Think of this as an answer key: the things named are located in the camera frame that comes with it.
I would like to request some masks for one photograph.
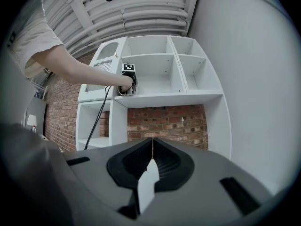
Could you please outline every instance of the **brick wall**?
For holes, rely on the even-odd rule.
[[[89,64],[95,50],[78,60]],[[45,136],[65,151],[76,150],[75,125],[80,85],[71,85],[57,75],[47,82]],[[109,112],[100,118],[100,135],[109,134]],[[128,110],[128,140],[164,137],[208,149],[203,105],[138,108]]]

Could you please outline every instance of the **table lamp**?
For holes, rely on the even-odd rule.
[[[32,131],[36,132],[36,126],[37,126],[37,117],[35,115],[29,115],[27,120],[27,125],[32,126]]]

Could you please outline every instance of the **white t-shirt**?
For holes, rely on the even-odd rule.
[[[47,24],[42,0],[28,0],[16,17],[11,31],[9,50],[26,78],[44,69],[32,58],[34,54],[63,45]]]

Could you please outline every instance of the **human hand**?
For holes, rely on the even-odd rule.
[[[125,84],[121,86],[121,91],[126,92],[129,88],[132,87],[133,85],[133,79],[129,76],[124,76],[125,77]]]

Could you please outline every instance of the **shirt sleeve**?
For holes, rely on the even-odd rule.
[[[41,2],[20,32],[16,34],[10,49],[21,72],[26,78],[30,78],[44,69],[32,56],[57,45],[63,43],[48,26]]]

